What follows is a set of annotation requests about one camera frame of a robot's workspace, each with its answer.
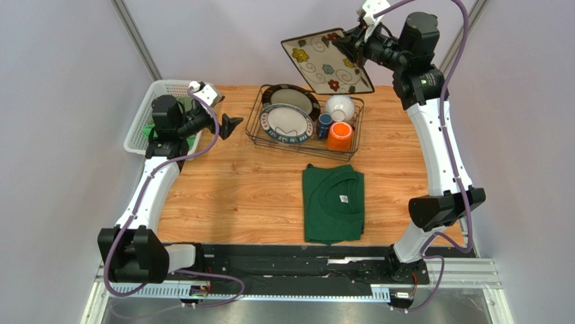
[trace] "orange cup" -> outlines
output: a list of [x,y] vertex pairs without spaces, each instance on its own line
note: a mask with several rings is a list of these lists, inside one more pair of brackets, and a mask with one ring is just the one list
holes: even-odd
[[333,123],[329,128],[327,148],[337,151],[349,151],[352,148],[354,129],[342,121]]

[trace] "plate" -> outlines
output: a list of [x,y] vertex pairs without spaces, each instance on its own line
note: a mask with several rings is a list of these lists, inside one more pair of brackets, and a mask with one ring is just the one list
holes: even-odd
[[373,84],[363,67],[339,51],[333,41],[346,37],[341,28],[286,39],[281,46],[318,95],[372,93]]
[[269,105],[260,114],[260,125],[271,138],[284,143],[298,144],[313,134],[313,121],[303,110],[293,105]]
[[270,86],[262,95],[264,107],[285,103],[295,106],[307,113],[312,121],[317,120],[320,114],[317,99],[307,90],[291,84],[278,84]]

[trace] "folded shirt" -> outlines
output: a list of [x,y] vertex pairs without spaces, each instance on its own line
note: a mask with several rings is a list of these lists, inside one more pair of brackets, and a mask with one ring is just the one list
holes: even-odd
[[361,239],[364,230],[364,175],[351,165],[303,171],[306,242],[331,245]]

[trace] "black joint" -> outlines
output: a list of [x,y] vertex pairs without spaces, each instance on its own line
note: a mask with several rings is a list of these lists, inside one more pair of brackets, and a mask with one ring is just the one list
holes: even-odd
[[413,298],[411,299],[399,299],[394,298],[393,296],[390,297],[389,302],[387,303],[389,306],[393,306],[396,308],[404,308],[408,309],[413,305]]
[[243,117],[229,117],[225,113],[221,116],[219,135],[222,140],[227,139],[235,128],[244,121]]
[[423,259],[419,259],[411,263],[402,263],[395,254],[393,245],[389,247],[389,251],[391,252],[387,255],[387,269],[385,270],[385,274],[389,280],[393,282],[402,283],[410,281],[412,273],[419,272],[421,269],[425,268],[425,262]]
[[[472,211],[485,202],[483,188],[471,188],[466,194]],[[451,226],[465,215],[462,193],[412,198],[409,214],[413,223],[426,232],[439,226]]]
[[[98,247],[106,260],[119,227],[104,228],[98,235]],[[110,262],[112,282],[161,284],[169,267],[169,254],[151,229],[140,226],[124,232]]]

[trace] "square plate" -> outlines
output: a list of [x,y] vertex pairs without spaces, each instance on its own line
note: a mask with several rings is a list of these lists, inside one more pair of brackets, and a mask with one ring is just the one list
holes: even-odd
[[333,39],[345,36],[341,28],[286,39],[281,46],[318,95],[372,93],[373,84],[363,67],[356,67]]

